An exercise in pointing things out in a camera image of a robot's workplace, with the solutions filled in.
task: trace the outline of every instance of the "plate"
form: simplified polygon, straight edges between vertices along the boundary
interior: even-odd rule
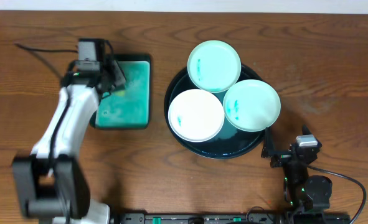
[[[168,111],[171,129],[182,139],[204,142],[218,134],[224,123],[224,109],[212,93],[193,89],[180,93]]]
[[[243,131],[264,130],[278,119],[281,111],[278,93],[260,80],[234,84],[225,94],[223,106],[228,121]]]
[[[196,46],[187,67],[192,82],[211,93],[228,90],[238,81],[241,71],[238,53],[219,40],[208,40]]]
[[[242,69],[239,77],[239,81],[247,79],[262,79],[248,66],[242,64]],[[187,68],[182,69],[172,80],[167,88],[166,96],[164,97],[164,116],[172,135],[181,143],[184,147],[190,151],[204,157],[213,159],[230,159],[241,156],[254,147],[259,145],[264,138],[264,131],[246,132],[233,126],[225,118],[224,125],[220,132],[212,139],[204,142],[190,142],[180,138],[171,128],[168,121],[168,110],[171,102],[175,97],[191,89],[198,87],[192,83],[189,78]],[[225,92],[213,93],[222,103],[224,100]]]

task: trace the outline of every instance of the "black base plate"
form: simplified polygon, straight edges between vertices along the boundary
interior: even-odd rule
[[[238,82],[246,79],[256,79],[263,81],[251,68],[242,64],[242,71],[240,73]],[[187,68],[184,68],[174,77],[164,98],[164,116],[166,118],[167,125],[172,135],[184,147],[200,156],[213,159],[230,159],[251,151],[263,140],[264,131],[251,133],[239,130],[230,124],[227,118],[224,121],[221,131],[214,138],[208,141],[189,142],[181,139],[179,136],[177,136],[177,134],[174,133],[169,125],[168,110],[172,100],[178,94],[191,89],[198,89],[198,87],[192,83],[191,79],[189,78]],[[222,93],[214,93],[214,95],[222,103],[225,93],[226,91]]]
[[[110,223],[120,224],[233,224],[242,222],[244,224],[274,224],[288,223],[284,214],[276,213],[249,213],[248,217],[244,214],[150,214],[126,213],[111,217]],[[350,216],[343,213],[309,213],[295,216],[296,224],[325,223],[325,224],[347,224],[350,222]]]

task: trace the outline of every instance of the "white wall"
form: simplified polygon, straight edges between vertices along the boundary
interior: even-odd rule
[[[0,10],[368,14],[368,0],[0,0]]]

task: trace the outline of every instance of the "light green plate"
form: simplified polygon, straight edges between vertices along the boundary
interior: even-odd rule
[[[281,101],[278,93],[260,80],[234,84],[222,103],[228,121],[243,131],[261,131],[278,119]]]
[[[189,78],[198,88],[219,93],[238,81],[242,64],[238,53],[229,44],[209,40],[191,52],[187,69]]]

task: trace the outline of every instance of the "wire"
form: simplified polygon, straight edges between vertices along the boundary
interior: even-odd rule
[[[49,70],[51,70],[52,73],[54,73],[54,75],[59,80],[61,80],[63,78],[63,76],[58,72],[58,70],[51,63],[49,63],[45,58],[43,58],[42,56],[40,56],[39,54],[37,54],[35,51],[31,50],[30,48],[23,47],[21,44],[15,44],[15,46],[16,47],[19,47],[20,49],[23,49],[23,50],[27,51],[33,57],[35,57],[38,60],[40,60],[45,66],[47,66],[49,68]]]
[[[66,113],[67,113],[67,111],[70,107],[70,95],[69,95],[69,92],[67,90],[67,87],[64,87],[64,89],[65,89],[66,94],[67,94],[67,101],[66,101],[65,108],[64,108],[62,114],[60,115],[58,123],[55,125],[54,132],[51,135],[50,147],[49,147],[49,153],[48,153],[49,169],[54,167],[54,165],[55,165],[55,156],[54,156],[54,154],[55,154],[55,149],[54,149],[55,148],[55,139],[58,135],[59,127],[62,124],[62,121],[64,120],[65,115],[66,115]],[[58,196],[59,200],[61,201],[62,210],[63,210],[64,216],[66,218],[65,224],[70,224],[70,206],[68,207],[68,205],[66,204],[67,201],[65,199],[65,195],[61,191],[60,187],[58,187],[58,189],[56,189],[56,192],[57,192],[57,196]]]
[[[336,172],[332,172],[332,171],[328,171],[328,170],[324,170],[324,169],[320,169],[320,168],[317,168],[317,167],[313,167],[313,166],[310,166],[310,165],[307,165],[305,163],[302,163],[304,166],[306,166],[307,168],[310,168],[310,169],[313,169],[313,170],[316,170],[316,171],[320,171],[320,172],[323,172],[323,173],[326,173],[326,174],[331,174],[331,175],[335,175],[336,177],[341,177],[343,179],[346,179],[346,180],[350,180],[354,183],[356,183],[361,189],[362,189],[362,193],[363,193],[363,196],[362,196],[362,202],[361,202],[361,206],[358,208],[358,211],[357,213],[354,215],[354,217],[351,219],[351,221],[349,222],[349,224],[353,224],[358,216],[361,214],[362,212],[362,209],[364,209],[364,206],[365,206],[365,203],[366,203],[366,189],[365,187],[363,186],[362,183],[360,183],[358,180],[356,179],[353,179],[351,177],[348,177],[346,175],[343,175],[343,174],[338,174]]]
[[[54,163],[55,163],[55,156],[54,156],[54,154],[55,154],[55,149],[54,149],[55,148],[55,140],[56,140],[56,137],[58,135],[59,127],[62,124],[62,121],[64,120],[65,115],[67,113],[67,110],[69,109],[69,106],[70,106],[70,95],[69,95],[69,92],[67,90],[67,87],[63,87],[63,89],[66,91],[67,101],[66,101],[65,108],[64,108],[62,114],[60,115],[60,118],[59,118],[57,124],[55,125],[54,132],[51,135],[50,147],[49,147],[49,153],[48,153],[49,168],[54,166]]]
[[[74,60],[73,62],[70,62],[69,63],[69,65],[67,66],[66,72],[73,71],[74,66],[76,66],[76,60]]]
[[[274,222],[273,219],[270,217],[270,215],[265,211],[265,209],[263,207],[260,206],[254,206],[252,207],[246,214],[246,221],[251,222],[248,217],[249,215],[252,213],[252,210],[254,210],[254,208],[261,208],[261,210],[263,210],[263,212],[267,215],[267,217],[271,220],[271,222]]]
[[[66,201],[64,193],[60,190],[59,182],[57,182],[57,190],[56,190],[57,196],[59,198],[59,202],[62,206],[62,212],[65,217],[65,224],[70,224],[70,205]]]
[[[69,49],[37,49],[33,47],[28,47],[19,43],[15,43],[16,47],[19,47],[23,50],[28,50],[31,52],[45,52],[45,53],[78,53],[77,50],[69,50]]]
[[[113,60],[113,57],[115,56],[115,53],[113,53],[113,47],[111,46],[109,40],[105,40],[106,44],[109,46],[110,48],[110,60]]]
[[[285,196],[285,201],[290,203],[288,200],[288,181],[286,179],[283,180],[283,196]]]
[[[109,95],[107,95],[107,96],[103,96],[103,97],[101,98],[101,100],[106,99],[106,98],[108,98],[108,97],[111,97],[111,92],[109,91],[108,93],[109,93]]]

